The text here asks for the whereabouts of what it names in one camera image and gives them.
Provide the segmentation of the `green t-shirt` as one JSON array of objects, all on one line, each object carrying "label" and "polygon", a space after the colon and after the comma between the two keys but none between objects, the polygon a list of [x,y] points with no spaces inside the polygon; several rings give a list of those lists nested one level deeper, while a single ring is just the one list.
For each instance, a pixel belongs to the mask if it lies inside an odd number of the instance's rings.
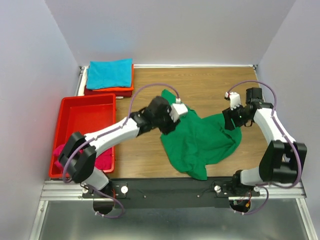
[{"label": "green t-shirt", "polygon": [[225,129],[221,113],[201,118],[188,108],[176,129],[162,134],[160,140],[174,169],[204,181],[208,178],[206,166],[218,164],[232,155],[242,141],[242,131],[239,127]]}]

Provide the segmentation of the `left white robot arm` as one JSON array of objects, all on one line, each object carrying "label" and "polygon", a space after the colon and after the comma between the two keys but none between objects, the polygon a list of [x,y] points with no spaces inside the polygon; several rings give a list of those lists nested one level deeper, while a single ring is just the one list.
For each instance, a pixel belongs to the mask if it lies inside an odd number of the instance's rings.
[{"label": "left white robot arm", "polygon": [[97,157],[119,143],[153,129],[167,135],[176,129],[180,118],[187,112],[180,99],[169,103],[165,98],[156,96],[147,107],[129,113],[109,127],[85,135],[74,132],[58,156],[58,162],[63,166],[63,181],[91,185],[99,197],[107,197],[111,191],[110,180],[95,166]]}]

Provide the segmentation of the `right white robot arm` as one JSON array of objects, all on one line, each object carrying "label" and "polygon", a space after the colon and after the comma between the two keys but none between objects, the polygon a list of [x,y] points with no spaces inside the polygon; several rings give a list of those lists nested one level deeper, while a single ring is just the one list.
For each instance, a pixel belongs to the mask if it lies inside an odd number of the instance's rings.
[{"label": "right white robot arm", "polygon": [[236,92],[227,91],[224,98],[229,108],[222,111],[224,128],[236,128],[257,124],[267,142],[267,148],[255,168],[238,170],[228,184],[230,191],[241,196],[255,187],[273,185],[283,189],[295,187],[301,179],[307,155],[307,146],[297,142],[281,124],[276,105],[263,100],[262,89],[246,90],[245,105]]}]

